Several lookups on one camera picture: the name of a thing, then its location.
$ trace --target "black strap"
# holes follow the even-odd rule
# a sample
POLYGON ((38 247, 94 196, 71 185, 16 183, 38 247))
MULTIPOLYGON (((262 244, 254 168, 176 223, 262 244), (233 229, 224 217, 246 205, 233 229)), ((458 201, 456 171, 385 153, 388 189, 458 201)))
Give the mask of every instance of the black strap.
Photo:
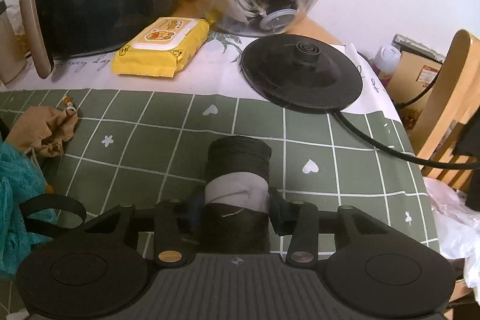
POLYGON ((61 209, 76 214, 85 222, 87 212, 83 205, 76 199, 60 194, 41 194, 20 204, 20 212, 25 221, 27 232, 57 238, 61 234, 68 232, 69 228, 63 228, 46 221, 29 218, 33 213, 45 209, 61 209))

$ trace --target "brown drawstring pouch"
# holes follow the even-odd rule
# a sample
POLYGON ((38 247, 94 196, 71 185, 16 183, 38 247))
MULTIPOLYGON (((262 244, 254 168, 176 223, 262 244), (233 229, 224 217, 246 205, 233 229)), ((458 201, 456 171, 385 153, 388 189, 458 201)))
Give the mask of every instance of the brown drawstring pouch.
POLYGON ((73 110, 32 106, 18 118, 5 141, 23 153, 33 150, 37 157, 61 156, 63 143, 74 136, 77 121, 73 110))

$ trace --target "teal plastic bag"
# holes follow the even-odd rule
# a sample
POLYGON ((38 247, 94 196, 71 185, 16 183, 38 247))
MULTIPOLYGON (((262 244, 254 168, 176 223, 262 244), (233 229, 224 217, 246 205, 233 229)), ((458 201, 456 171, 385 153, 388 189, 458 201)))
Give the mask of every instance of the teal plastic bag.
MULTIPOLYGON (((0 278, 13 278, 31 247, 50 239, 27 233, 19 205, 45 193, 42 172, 20 151, 0 141, 0 278)), ((56 223, 52 209, 32 214, 33 218, 56 223)))

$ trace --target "green checkered tablecloth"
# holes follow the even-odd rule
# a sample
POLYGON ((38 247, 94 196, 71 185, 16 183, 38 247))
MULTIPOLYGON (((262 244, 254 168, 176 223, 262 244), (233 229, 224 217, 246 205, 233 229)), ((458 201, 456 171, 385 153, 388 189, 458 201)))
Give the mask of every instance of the green checkered tablecloth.
MULTIPOLYGON (((80 200, 90 217, 119 203, 142 209, 161 199, 189 197, 204 183, 209 144, 245 135, 272 148, 270 186, 287 200, 312 202, 326 211, 354 205, 438 250, 418 167, 374 150, 332 116, 221 95, 87 89, 0 93, 0 117, 11 126, 32 105, 63 109, 66 94, 81 120, 66 155, 50 159, 44 174, 57 193, 80 200)), ((346 117, 378 141, 412 152, 402 125, 382 112, 346 117)), ((59 223, 78 221, 63 212, 59 223)), ((272 235, 271 250, 285 254, 289 242, 288 236, 272 235)), ((151 256, 152 244, 151 235, 144 234, 138 250, 151 256)), ((318 251, 321 258, 335 251, 333 235, 321 235, 318 251)))

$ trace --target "air fryer handle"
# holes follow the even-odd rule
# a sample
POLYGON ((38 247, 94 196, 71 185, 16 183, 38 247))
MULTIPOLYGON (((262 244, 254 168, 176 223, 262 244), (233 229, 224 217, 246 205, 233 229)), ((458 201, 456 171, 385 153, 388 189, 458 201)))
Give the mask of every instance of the air fryer handle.
POLYGON ((20 0, 20 12, 33 63, 38 76, 47 78, 53 71, 53 58, 45 48, 35 0, 20 0))

